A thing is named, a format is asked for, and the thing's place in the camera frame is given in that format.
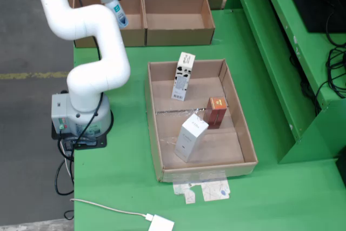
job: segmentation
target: green workbench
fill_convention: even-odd
[[[341,230],[346,189],[334,159],[309,161],[314,158],[305,154],[309,162],[278,164],[287,154],[297,157],[294,150],[299,144],[288,123],[294,103],[286,93],[295,90],[282,87],[284,78],[275,73],[280,66],[271,60],[275,53],[259,41],[266,36],[254,22],[260,18],[249,12],[253,6],[244,8],[244,0],[230,1],[232,10],[212,12],[216,31],[210,46],[127,48],[129,82],[107,92],[115,118],[108,145],[76,151],[75,198],[158,214],[175,221],[174,230]],[[254,142],[259,163],[252,174],[229,178],[227,200],[204,202],[201,187],[195,186],[196,203],[185,204],[184,196],[174,194],[172,183],[156,180],[144,99],[147,63],[176,61],[182,51],[198,60],[226,59]],[[74,57],[79,65],[97,60],[97,52],[75,48]],[[329,109],[321,112],[325,111],[319,124],[330,119]],[[296,111],[291,114],[296,118]],[[314,128],[311,134],[319,133]],[[307,140],[304,145],[311,147],[311,143]],[[332,157],[327,156],[330,149],[320,149],[321,157]],[[149,225],[139,216],[75,202],[76,231],[148,230]]]

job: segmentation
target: white cable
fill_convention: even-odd
[[[106,207],[104,205],[93,203],[93,202],[90,202],[90,201],[87,201],[87,200],[70,199],[70,201],[79,201],[79,202],[83,202],[83,203],[87,203],[87,204],[90,204],[90,205],[98,206],[100,208],[105,208],[105,209],[112,210],[112,211],[119,212],[119,213],[142,216],[142,217],[145,217],[146,219],[147,219],[147,215],[150,215],[150,214],[145,215],[145,214],[141,214],[141,213],[128,212],[128,211],[123,211],[123,210],[119,210],[119,209],[115,209],[115,208],[110,208],[110,207]]]
[[[104,205],[93,203],[93,202],[90,202],[90,201],[87,201],[87,200],[70,199],[70,201],[79,201],[79,202],[83,202],[83,203],[86,203],[86,204],[94,205],[94,206],[97,206],[97,207],[101,207],[101,208],[108,209],[108,210],[115,211],[115,212],[119,212],[119,213],[142,216],[146,220],[151,222],[148,231],[158,231],[158,230],[159,231],[172,231],[173,230],[174,222],[171,221],[171,220],[165,219],[164,217],[161,217],[159,215],[154,215],[153,216],[151,214],[144,215],[144,214],[141,214],[141,213],[123,211],[123,210],[119,210],[119,209],[115,209],[115,208],[106,207]]]
[[[63,146],[63,144],[62,144],[62,140],[60,141],[60,147],[61,147],[61,150],[63,151],[63,154],[66,155],[64,146]],[[70,177],[71,177],[71,173],[70,173],[69,167],[67,166],[67,160],[66,160],[66,158],[65,158],[65,165],[66,165],[67,173],[68,173],[68,174],[70,175]]]

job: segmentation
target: white power adapter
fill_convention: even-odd
[[[70,201],[79,201],[79,202],[83,202],[86,204],[90,204],[90,205],[94,205],[100,208],[104,208],[107,210],[111,210],[111,211],[115,211],[115,212],[119,212],[119,213],[124,213],[124,214],[130,214],[130,215],[138,215],[138,216],[142,216],[145,217],[146,220],[150,221],[150,227],[148,231],[172,231],[173,230],[173,226],[174,226],[174,222],[170,221],[168,219],[165,219],[164,217],[158,216],[158,215],[151,215],[151,214],[141,214],[141,213],[137,213],[137,212],[129,212],[129,211],[123,211],[123,210],[119,210],[119,209],[115,209],[115,208],[110,208],[101,204],[97,204],[91,201],[87,201],[87,200],[80,200],[80,199],[70,199]]]
[[[174,222],[158,215],[147,214],[146,220],[151,221],[148,231],[172,231]]]

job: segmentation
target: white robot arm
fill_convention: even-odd
[[[41,0],[51,30],[60,38],[95,36],[102,59],[72,69],[67,78],[70,101],[80,112],[94,111],[101,93],[119,88],[130,76],[130,65],[114,13],[102,5],[72,9],[68,0]]]

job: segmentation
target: small brown box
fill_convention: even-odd
[[[209,98],[207,109],[203,120],[209,124],[208,129],[218,129],[227,110],[227,104],[224,97]]]

